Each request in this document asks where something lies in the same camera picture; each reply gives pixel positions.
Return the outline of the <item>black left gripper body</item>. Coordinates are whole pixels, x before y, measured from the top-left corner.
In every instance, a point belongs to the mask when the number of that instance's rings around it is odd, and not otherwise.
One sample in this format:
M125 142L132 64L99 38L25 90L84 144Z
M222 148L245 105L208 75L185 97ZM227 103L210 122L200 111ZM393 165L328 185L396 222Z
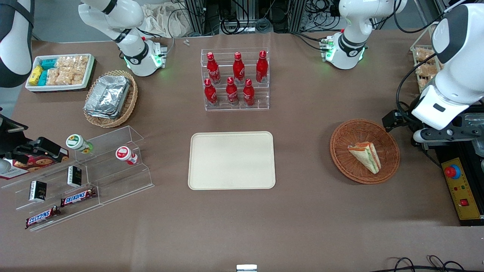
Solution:
M382 118L382 126L385 128L385 131L409 126L411 122L408 121L407 117L406 111L392 110Z

